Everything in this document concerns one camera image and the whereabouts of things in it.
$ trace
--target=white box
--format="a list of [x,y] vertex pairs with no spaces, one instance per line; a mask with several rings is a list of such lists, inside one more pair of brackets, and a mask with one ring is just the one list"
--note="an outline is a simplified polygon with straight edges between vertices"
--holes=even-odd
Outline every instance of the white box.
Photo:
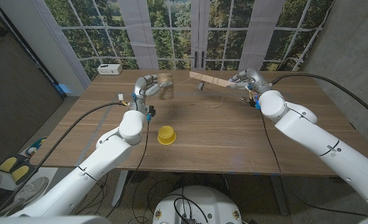
[[118,75],[122,71],[121,64],[101,64],[97,71],[100,75]]

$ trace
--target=wooden stick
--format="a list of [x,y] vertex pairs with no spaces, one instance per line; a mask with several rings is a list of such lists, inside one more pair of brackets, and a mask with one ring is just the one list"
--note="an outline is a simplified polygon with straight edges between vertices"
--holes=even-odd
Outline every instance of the wooden stick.
[[204,74],[200,74],[200,73],[196,73],[196,72],[190,72],[190,77],[194,78],[194,79],[197,79],[197,80],[204,81],[204,82],[208,82],[208,83],[212,83],[212,84],[215,84],[215,85],[223,86],[223,87],[235,84],[235,83],[227,81],[227,80],[222,80],[220,78],[215,78],[215,77],[211,77],[209,75],[204,75]]

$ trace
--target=table leg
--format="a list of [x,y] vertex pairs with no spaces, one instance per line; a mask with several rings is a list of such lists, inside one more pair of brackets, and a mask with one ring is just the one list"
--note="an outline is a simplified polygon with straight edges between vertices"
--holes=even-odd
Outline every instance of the table leg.
[[285,192],[283,191],[280,176],[271,176],[272,187],[274,188],[275,197],[277,198],[279,211],[282,215],[289,215],[288,203]]
[[121,170],[121,173],[119,174],[119,178],[116,183],[114,198],[112,200],[112,206],[115,206],[117,204],[117,201],[122,195],[124,184],[126,183],[126,177],[129,173],[128,170]]

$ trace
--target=floor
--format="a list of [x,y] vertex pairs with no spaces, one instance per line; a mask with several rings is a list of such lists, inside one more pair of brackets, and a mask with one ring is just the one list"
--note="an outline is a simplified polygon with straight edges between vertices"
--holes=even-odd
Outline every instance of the floor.
[[[39,136],[50,134],[53,128],[63,118],[65,113],[68,112],[69,108],[72,107],[76,100],[77,98],[66,98],[61,107],[54,112],[45,125],[38,130],[34,139],[37,139]],[[69,169],[59,170],[61,172],[57,171],[57,173],[60,173],[59,175],[62,177],[70,171]],[[177,180],[180,179],[182,175],[185,175],[183,177],[184,185],[208,185],[227,194],[227,187],[221,174],[149,172],[148,177],[142,182],[133,182],[128,185],[127,190],[124,192],[122,204],[112,212],[108,219],[111,220],[112,223],[128,223],[135,217],[132,211],[132,206],[134,208],[135,215],[138,217],[142,216],[146,208],[147,193],[151,187],[156,181],[167,180],[162,181],[157,185],[157,190],[155,191],[155,195],[150,203],[151,208],[154,209],[164,195],[170,193],[174,188],[180,187],[180,183],[177,183]],[[106,192],[104,200],[102,200],[101,206],[98,210],[98,215],[105,216],[111,211],[111,202],[118,177],[119,171],[117,169],[112,170],[108,174],[108,181],[106,183],[107,187],[105,188]],[[226,174],[225,177],[228,182],[231,198],[239,207],[242,213],[242,218],[247,223],[359,223],[361,220],[365,219],[364,217],[358,217],[355,215],[326,212],[310,208],[299,202],[292,193],[290,193],[290,190],[287,187],[290,187],[290,189],[302,200],[312,205],[368,214],[367,204],[350,186],[348,186],[348,184],[337,184],[329,178],[285,177],[285,186],[287,186],[285,187],[285,193],[287,195],[290,215],[283,216],[279,212],[270,177],[263,175],[232,174]],[[105,182],[106,177],[104,176],[101,180]],[[100,186],[95,185],[83,203],[76,207],[72,214],[94,214],[98,209],[98,202],[102,199],[103,194],[100,193],[100,190]],[[91,205],[96,205],[90,208],[85,208],[90,202]],[[152,220],[152,214],[149,210],[146,211],[144,216],[149,220]],[[138,218],[138,222],[136,220],[132,220],[130,223],[142,222],[142,218]]]

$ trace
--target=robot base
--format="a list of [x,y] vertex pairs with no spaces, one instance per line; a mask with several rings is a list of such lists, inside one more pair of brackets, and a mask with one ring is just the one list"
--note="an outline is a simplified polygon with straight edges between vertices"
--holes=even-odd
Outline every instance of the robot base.
[[187,199],[195,202],[203,211],[193,203],[185,199],[176,201],[176,208],[187,222],[210,223],[210,224],[241,224],[241,214],[236,204],[225,194],[211,187],[201,185],[179,188],[157,205],[153,217],[153,224],[181,224],[184,222],[176,213],[173,206],[174,201],[184,195]]

